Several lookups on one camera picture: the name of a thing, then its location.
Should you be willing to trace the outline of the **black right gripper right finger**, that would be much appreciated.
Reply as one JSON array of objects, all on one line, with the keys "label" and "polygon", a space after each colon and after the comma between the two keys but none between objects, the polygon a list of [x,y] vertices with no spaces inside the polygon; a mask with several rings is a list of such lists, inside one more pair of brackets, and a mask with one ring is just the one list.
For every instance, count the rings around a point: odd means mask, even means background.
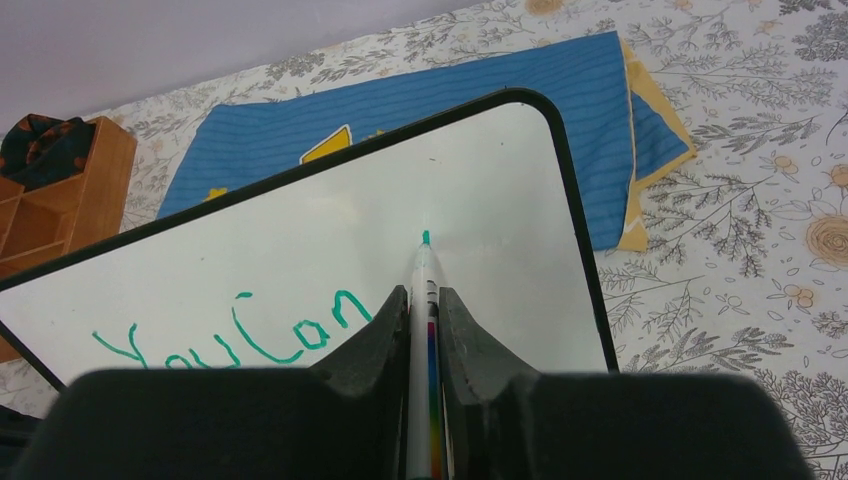
[{"label": "black right gripper right finger", "polygon": [[543,373],[439,294],[455,479],[808,479],[774,402],[720,374]]}]

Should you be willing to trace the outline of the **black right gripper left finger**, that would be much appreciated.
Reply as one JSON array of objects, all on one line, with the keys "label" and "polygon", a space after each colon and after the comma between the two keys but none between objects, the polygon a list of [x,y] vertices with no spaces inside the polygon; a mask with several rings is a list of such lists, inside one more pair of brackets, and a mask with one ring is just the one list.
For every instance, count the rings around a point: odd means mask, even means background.
[{"label": "black right gripper left finger", "polygon": [[307,368],[101,370],[59,396],[13,479],[401,479],[410,325],[395,287]]}]

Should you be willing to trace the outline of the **green capped whiteboard marker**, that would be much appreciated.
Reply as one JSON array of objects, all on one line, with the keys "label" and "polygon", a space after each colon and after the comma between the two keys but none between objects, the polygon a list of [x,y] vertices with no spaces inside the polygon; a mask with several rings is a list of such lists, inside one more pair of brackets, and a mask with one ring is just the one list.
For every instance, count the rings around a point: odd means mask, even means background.
[{"label": "green capped whiteboard marker", "polygon": [[414,258],[409,290],[410,365],[405,474],[408,479],[445,477],[443,410],[437,345],[437,262],[429,231]]}]

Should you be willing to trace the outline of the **white board with black frame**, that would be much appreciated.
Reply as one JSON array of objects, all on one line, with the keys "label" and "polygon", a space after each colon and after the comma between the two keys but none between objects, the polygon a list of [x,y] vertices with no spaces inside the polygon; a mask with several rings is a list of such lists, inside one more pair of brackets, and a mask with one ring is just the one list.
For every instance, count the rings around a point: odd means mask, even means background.
[{"label": "white board with black frame", "polygon": [[389,132],[1,283],[1,331],[61,388],[110,368],[305,366],[409,286],[429,231],[531,366],[617,369],[561,119],[498,101]]}]

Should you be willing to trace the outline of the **floral patterned tablecloth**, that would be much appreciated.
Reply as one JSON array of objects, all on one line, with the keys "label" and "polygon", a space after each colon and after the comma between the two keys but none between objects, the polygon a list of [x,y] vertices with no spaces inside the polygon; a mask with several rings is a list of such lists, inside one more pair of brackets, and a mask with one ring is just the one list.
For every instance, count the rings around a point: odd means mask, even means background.
[{"label": "floral patterned tablecloth", "polygon": [[[617,369],[528,364],[748,378],[779,409],[808,479],[845,478],[843,1],[487,1],[105,110],[139,141],[122,233],[165,218],[165,194],[216,106],[279,103],[608,32],[645,66],[696,154],[640,193],[645,250],[591,244]],[[135,369],[159,370],[101,370]],[[1,371],[27,374],[37,381],[10,468],[80,378],[56,388],[23,354]]]}]

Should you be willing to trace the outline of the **blue cartoon print cloth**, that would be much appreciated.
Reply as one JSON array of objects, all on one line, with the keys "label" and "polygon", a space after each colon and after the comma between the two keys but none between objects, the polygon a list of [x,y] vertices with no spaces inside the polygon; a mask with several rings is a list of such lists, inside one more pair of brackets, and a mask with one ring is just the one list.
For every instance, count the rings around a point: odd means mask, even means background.
[{"label": "blue cartoon print cloth", "polygon": [[640,193],[696,150],[669,100],[614,32],[279,103],[216,106],[159,216],[381,134],[446,125],[506,100],[535,100],[559,115],[592,247],[645,250]]}]

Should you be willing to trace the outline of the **wooden compartment tray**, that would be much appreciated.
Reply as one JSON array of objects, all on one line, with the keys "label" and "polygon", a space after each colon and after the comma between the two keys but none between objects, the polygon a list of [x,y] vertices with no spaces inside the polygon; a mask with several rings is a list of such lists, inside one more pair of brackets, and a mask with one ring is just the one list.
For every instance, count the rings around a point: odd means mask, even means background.
[{"label": "wooden compartment tray", "polygon": [[81,173],[31,191],[1,181],[2,278],[118,233],[137,140],[107,117],[90,124],[93,144]]}]

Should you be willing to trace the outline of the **dark rolled sock with orange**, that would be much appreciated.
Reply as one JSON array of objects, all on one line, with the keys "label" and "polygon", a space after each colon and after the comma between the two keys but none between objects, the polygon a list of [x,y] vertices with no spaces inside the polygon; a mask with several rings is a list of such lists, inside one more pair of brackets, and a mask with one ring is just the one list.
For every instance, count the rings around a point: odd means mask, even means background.
[{"label": "dark rolled sock with orange", "polygon": [[1,176],[39,189],[84,171],[96,126],[37,114],[22,118],[1,143]]}]

